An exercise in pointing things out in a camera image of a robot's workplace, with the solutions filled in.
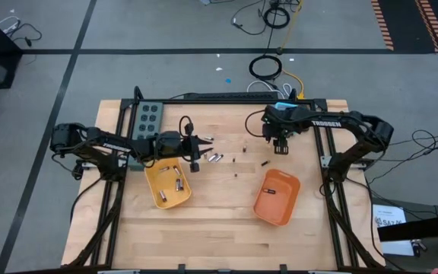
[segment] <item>white paper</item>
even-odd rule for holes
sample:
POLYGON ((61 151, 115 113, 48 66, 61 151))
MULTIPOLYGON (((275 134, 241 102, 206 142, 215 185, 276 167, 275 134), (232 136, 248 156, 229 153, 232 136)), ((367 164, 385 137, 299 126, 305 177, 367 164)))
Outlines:
MULTIPOLYGON (((378 228, 388 225, 398 225, 407 222, 405 213, 402 209, 395 206, 373 205, 373 213, 378 228)), ((410 241, 390 241, 382 242, 381 248, 383 253, 413 256, 414 250, 410 241)))

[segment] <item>wooden tabletop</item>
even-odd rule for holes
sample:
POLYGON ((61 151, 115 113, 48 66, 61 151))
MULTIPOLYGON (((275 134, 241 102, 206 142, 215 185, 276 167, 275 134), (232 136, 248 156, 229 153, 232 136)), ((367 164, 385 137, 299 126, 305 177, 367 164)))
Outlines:
MULTIPOLYGON (((96 126, 114 132, 119 104, 119 100, 101 101, 96 126)), ((180 117, 188 115, 194 123, 194 134, 214 136, 213 152, 224 154, 224 158, 217 163, 201 159, 201 170, 194 174, 183 162, 192 197, 181 206, 167 210, 154 205, 144 173, 128 171, 113 268, 176 269, 178 264, 185 263, 187 269, 276 270, 285 263, 291 270, 337 269, 325 199, 319 193, 322 178, 313 130, 289 139, 289 155, 275 155, 271 144, 250 136, 244 128, 246 116, 264 107, 165 106, 162 131, 177 130, 180 117), (271 163, 262 167, 266 160, 271 163), (270 225, 256 218, 252 211, 265 172, 271 168, 294 175, 302 184, 290 223, 284 227, 270 225)), ((348 106, 345 100, 328 100, 328 110, 346 111, 348 106)), ((260 115, 249 120, 252 132, 261 132, 260 115)), ((321 132, 328 155, 325 131, 321 132)), ((347 130, 333 129, 333 134, 338 151, 345 151, 355 143, 347 130)), ((365 182, 360 170, 350 170, 348 176, 365 182)), ((86 171, 80 191, 98 177, 95 168, 86 171)), ((95 232, 104 184, 83 195, 75 207, 62 264, 71 262, 95 232)), ((366 189, 345 182, 344 191, 354 233, 373 257, 385 264, 371 243, 370 200, 366 189)), ((347 244, 340 228, 339 234, 344 264, 349 265, 347 244)), ((381 250, 376 229, 374 235, 381 250)), ((106 234, 101 263, 107 241, 106 234)))

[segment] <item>yellow bowl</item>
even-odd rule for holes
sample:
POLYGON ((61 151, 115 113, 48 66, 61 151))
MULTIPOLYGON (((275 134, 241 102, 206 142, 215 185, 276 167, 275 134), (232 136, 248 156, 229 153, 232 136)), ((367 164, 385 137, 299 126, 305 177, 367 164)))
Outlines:
POLYGON ((178 206, 192 195, 192 190, 190 189, 178 158, 157 161, 153 167, 145 168, 144 173, 146 174, 146 179, 150 186, 155 205, 159 209, 170 209, 174 206, 178 206), (175 172, 173 169, 174 166, 179 169, 180 175, 175 172), (160 171, 160 169, 165 167, 169 169, 160 171), (183 181, 183 190, 176 191, 175 182, 179 178, 183 181), (165 197, 167 198, 166 202, 161 199, 161 190, 165 193, 165 197))

